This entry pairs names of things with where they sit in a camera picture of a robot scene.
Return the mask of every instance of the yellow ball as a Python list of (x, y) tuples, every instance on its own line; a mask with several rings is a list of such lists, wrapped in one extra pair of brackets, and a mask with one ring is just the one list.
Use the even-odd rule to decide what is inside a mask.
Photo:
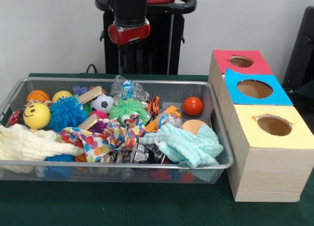
[(72, 93), (68, 92), (68, 91), (60, 91), (60, 92), (57, 92), (53, 98), (52, 98), (52, 102), (56, 102), (59, 98), (62, 98), (62, 97), (72, 97)]
[(23, 119), (25, 124), (32, 129), (45, 128), (50, 121), (51, 113), (49, 107), (42, 103), (33, 103), (26, 107)]

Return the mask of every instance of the white cloth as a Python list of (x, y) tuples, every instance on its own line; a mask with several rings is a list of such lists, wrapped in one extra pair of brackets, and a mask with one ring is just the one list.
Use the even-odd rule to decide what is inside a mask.
[[(54, 131), (39, 130), (32, 133), (25, 126), (15, 124), (10, 128), (0, 125), (0, 160), (43, 161), (47, 157), (68, 154), (78, 156), (83, 148), (69, 143), (55, 142)], [(31, 172), (34, 166), (0, 166), (17, 173)]]

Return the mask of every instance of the wire mesh basket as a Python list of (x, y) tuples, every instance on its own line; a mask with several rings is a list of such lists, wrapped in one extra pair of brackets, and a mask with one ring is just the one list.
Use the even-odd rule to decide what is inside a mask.
[[(68, 79), (68, 78), (25, 78), (15, 84), (0, 106), (1, 124), (8, 127), (8, 116), (19, 110), (26, 97), (33, 90), (44, 90), (53, 96), (60, 90), (72, 91), (74, 86), (98, 86), (110, 91), (113, 80)], [(223, 152), (216, 157), (218, 165), (198, 166), (190, 169), (178, 164), (108, 164), (83, 162), (50, 161), (9, 161), (0, 160), (1, 180), (27, 181), (84, 181), (84, 182), (151, 182), (151, 183), (209, 183), (214, 184), (224, 169), (233, 163), (230, 148), (218, 102), (212, 86), (205, 82), (179, 81), (135, 81), (140, 83), (151, 97), (160, 97), (160, 111), (174, 105), (183, 115), (183, 121), (199, 119), (213, 128), (223, 145)], [(203, 111), (197, 117), (182, 112), (183, 101), (190, 96), (199, 97)], [(11, 169), (29, 168), (28, 173), (16, 173)]]

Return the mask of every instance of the plastic bottle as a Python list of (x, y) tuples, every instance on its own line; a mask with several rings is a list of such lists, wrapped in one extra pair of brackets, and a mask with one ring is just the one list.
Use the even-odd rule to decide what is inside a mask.
[(175, 113), (161, 113), (156, 118), (156, 129), (164, 124), (171, 124), (176, 128), (182, 128), (183, 120)]
[(110, 95), (119, 99), (126, 100), (132, 98), (139, 101), (148, 101), (149, 93), (144, 91), (142, 85), (133, 83), (132, 80), (127, 80), (121, 75), (117, 75), (111, 85)]

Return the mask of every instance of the polka dot fabric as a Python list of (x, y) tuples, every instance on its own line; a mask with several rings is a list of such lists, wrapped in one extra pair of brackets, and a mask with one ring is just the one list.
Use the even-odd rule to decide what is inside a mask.
[(117, 119), (103, 119), (102, 122), (108, 123), (102, 134), (68, 127), (59, 133), (57, 139), (84, 148), (87, 161), (97, 162), (109, 152), (132, 150), (145, 130), (139, 115), (131, 115), (126, 127), (122, 127)]

